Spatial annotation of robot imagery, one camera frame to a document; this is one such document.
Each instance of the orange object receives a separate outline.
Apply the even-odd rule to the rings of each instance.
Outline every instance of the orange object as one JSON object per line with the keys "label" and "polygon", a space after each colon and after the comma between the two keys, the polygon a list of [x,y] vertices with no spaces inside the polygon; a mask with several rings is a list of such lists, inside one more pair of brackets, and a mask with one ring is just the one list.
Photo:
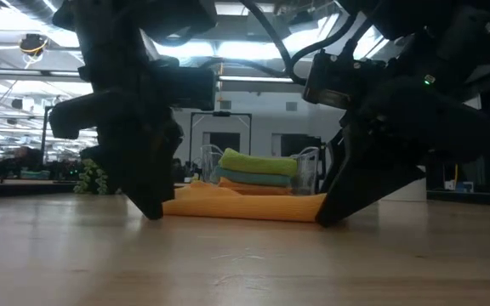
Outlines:
{"label": "orange object", "polygon": [[227,178],[220,178],[219,187],[225,187],[247,196],[290,196],[292,189],[287,187],[261,186],[254,184],[242,184],[230,181]]}
{"label": "orange object", "polygon": [[324,196],[240,195],[227,188],[194,182],[175,190],[175,199],[164,202],[163,211],[175,216],[315,222]]}

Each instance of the table surface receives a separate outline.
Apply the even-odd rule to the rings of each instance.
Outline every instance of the table surface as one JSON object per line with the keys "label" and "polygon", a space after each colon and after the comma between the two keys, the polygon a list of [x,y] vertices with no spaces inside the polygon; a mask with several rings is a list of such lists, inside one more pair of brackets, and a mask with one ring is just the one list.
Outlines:
{"label": "table surface", "polygon": [[490,305],[490,207],[384,201],[336,228],[0,199],[0,305]]}

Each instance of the plastic bin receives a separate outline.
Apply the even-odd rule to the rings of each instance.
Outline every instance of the plastic bin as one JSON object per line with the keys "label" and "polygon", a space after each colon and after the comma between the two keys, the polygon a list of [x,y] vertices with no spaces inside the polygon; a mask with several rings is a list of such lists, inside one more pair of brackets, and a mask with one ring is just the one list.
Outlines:
{"label": "plastic bin", "polygon": [[[206,144],[201,147],[202,154],[202,181],[218,184],[219,178],[215,175],[215,168],[219,165],[220,157],[224,152],[216,145]],[[297,175],[292,178],[291,185],[294,195],[315,194],[317,165],[319,162],[319,148],[308,147],[299,154],[290,156],[298,163]]]}

